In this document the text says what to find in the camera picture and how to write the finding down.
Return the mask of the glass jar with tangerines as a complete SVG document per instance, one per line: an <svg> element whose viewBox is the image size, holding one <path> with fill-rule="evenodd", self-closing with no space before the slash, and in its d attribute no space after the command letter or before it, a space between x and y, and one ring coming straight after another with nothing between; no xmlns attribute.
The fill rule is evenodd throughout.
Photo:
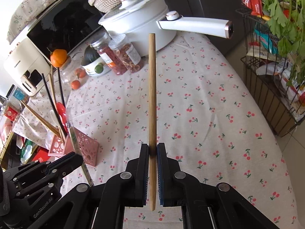
<svg viewBox="0 0 305 229"><path fill-rule="evenodd" d="M77 80L82 86L87 80L87 73L81 65L81 59L68 56L65 63L59 68L61 82L72 90L72 82Z"/></svg>

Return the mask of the jar of dried slices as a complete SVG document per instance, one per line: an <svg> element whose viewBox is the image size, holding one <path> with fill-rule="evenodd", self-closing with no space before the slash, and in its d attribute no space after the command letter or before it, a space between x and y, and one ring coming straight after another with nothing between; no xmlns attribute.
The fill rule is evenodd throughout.
<svg viewBox="0 0 305 229"><path fill-rule="evenodd" d="M136 73L143 68L144 61L126 34L113 37L109 47L131 73Z"/></svg>

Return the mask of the red plastic spoon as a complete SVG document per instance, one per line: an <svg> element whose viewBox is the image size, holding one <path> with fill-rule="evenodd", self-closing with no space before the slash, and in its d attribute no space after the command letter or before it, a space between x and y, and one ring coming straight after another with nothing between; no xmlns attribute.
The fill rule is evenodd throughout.
<svg viewBox="0 0 305 229"><path fill-rule="evenodd" d="M56 103L56 108L57 108L57 112L58 112L58 114L59 114L59 116L61 118L62 124L63 124L64 128L67 130L67 127L66 127L66 123L67 123L67 120L66 120L66 108L60 102Z"/></svg>

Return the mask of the orange fruit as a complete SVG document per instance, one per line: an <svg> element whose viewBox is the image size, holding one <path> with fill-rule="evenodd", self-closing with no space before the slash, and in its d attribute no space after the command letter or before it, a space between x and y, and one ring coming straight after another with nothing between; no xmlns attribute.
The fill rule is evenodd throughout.
<svg viewBox="0 0 305 229"><path fill-rule="evenodd" d="M68 58L67 51L64 49L56 49L51 53L51 65L55 68L61 67Z"/></svg>

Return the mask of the brown wooden chopstick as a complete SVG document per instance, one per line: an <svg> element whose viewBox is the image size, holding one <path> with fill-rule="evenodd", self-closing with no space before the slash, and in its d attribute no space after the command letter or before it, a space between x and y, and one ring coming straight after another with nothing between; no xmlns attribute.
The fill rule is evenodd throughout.
<svg viewBox="0 0 305 229"><path fill-rule="evenodd" d="M157 92L156 35L148 35L148 142L149 142L149 207L156 208L157 194Z"/></svg>

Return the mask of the spice jar red label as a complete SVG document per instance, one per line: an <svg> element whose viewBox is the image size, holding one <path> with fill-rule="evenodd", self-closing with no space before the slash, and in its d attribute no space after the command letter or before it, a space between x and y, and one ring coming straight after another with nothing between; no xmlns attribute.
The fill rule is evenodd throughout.
<svg viewBox="0 0 305 229"><path fill-rule="evenodd" d="M12 122L16 122L20 117L21 110L19 100L7 100L3 106L3 115Z"/></svg>

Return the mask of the bamboo chopstick green print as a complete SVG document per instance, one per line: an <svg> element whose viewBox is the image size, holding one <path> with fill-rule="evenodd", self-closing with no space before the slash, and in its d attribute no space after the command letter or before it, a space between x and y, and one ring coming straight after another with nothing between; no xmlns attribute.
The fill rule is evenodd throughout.
<svg viewBox="0 0 305 229"><path fill-rule="evenodd" d="M92 181L91 175L90 175L90 173L88 171L88 168L87 168L86 163L84 161L84 158L82 156L82 152L81 152L80 146L78 144L78 138L77 138L77 135L76 135L76 132L75 132L75 128L72 125L72 122L67 121L67 129L68 129L70 140L71 140L71 144L73 146L73 149L74 149L75 153L80 155L82 160L83 160L81 168L83 170L84 176L85 176L89 186L93 187L94 183Z"/></svg>

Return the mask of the floral cloth cover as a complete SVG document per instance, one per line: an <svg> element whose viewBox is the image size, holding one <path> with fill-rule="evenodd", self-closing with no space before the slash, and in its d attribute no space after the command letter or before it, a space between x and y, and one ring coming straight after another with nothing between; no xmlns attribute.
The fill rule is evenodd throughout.
<svg viewBox="0 0 305 229"><path fill-rule="evenodd" d="M12 43L34 18L55 1L57 0L24 0L11 16L7 41Z"/></svg>

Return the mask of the dark green squash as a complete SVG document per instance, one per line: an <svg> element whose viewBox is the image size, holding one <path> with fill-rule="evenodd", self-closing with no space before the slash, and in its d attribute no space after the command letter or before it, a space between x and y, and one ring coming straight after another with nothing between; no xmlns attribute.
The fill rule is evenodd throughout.
<svg viewBox="0 0 305 229"><path fill-rule="evenodd" d="M85 51L84 51L84 65L88 65L92 62L94 62L95 60L97 60L100 57L100 55L98 54L98 52L92 48L91 46L88 46Z"/></svg>

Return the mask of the black microwave oven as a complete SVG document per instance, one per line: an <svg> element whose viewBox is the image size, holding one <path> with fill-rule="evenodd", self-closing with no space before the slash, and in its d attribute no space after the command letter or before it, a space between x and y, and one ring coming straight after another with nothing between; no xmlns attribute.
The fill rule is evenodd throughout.
<svg viewBox="0 0 305 229"><path fill-rule="evenodd" d="M100 27L101 17L102 13L84 0L62 1L47 12L27 36L44 57L51 60L55 50L70 53L94 33Z"/></svg>

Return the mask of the white electric pot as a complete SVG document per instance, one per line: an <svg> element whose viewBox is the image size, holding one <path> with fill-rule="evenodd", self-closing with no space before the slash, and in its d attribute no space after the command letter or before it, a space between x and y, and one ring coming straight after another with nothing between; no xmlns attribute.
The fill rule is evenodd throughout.
<svg viewBox="0 0 305 229"><path fill-rule="evenodd" d="M229 39L233 23L229 20L184 17L170 11L165 0L121 0L98 22L110 36L127 35L140 56L148 55L148 34L156 35L156 50L167 46L177 31L189 31Z"/></svg>

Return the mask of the jar of red dried fruit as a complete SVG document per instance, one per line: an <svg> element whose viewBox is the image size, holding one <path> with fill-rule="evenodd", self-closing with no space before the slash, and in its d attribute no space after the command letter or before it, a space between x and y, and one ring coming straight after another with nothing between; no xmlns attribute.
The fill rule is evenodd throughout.
<svg viewBox="0 0 305 229"><path fill-rule="evenodd" d="M116 75L120 76L127 71L127 68L109 47L110 41L110 36L107 33L102 33L98 39L91 42L90 46L97 51L97 53L104 60L106 65Z"/></svg>

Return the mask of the black chopstick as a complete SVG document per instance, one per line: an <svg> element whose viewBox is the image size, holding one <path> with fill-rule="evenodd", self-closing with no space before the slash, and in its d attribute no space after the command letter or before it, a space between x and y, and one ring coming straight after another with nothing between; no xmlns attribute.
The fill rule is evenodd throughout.
<svg viewBox="0 0 305 229"><path fill-rule="evenodd" d="M66 136L67 136L67 133L66 133L66 131L65 131L65 129L64 129L64 126L63 126L63 124L62 124L62 122L61 122L61 120L60 120L60 116L59 116L59 114L58 114L58 112L57 112L57 110L56 110L56 106L55 106L55 104L54 104L54 102L53 102L53 100L52 100L52 97L51 97L49 88L48 88L48 86L47 86L47 82L46 82L46 79L45 79L45 77L44 77L44 74L42 74L42 79L43 79L43 82L44 82L44 86L46 87L47 95L48 95L48 97L49 97L49 100L50 100L52 109L53 109L53 111L54 111L54 113L55 113L56 120L57 120L57 122L58 122L58 124L59 124L59 128L60 128L61 132L63 133L63 135L66 137Z"/></svg>

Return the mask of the green leafy vegetables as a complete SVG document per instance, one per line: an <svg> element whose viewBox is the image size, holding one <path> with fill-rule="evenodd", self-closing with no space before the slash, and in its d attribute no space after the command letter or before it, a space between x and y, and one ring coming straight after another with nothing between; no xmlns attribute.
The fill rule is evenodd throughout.
<svg viewBox="0 0 305 229"><path fill-rule="evenodd" d="M263 0L263 5L278 39L278 55L293 60L290 83L304 83L304 0Z"/></svg>

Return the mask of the white plastic spoon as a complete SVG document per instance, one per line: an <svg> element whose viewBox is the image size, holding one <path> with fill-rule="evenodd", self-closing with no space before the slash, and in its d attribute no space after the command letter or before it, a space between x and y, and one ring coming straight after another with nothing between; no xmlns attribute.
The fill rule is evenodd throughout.
<svg viewBox="0 0 305 229"><path fill-rule="evenodd" d="M56 117L55 112L53 110L50 111L50 116L51 116L51 119L53 120L53 122L55 123L55 125L57 127L59 127L59 123L58 123L57 117Z"/></svg>

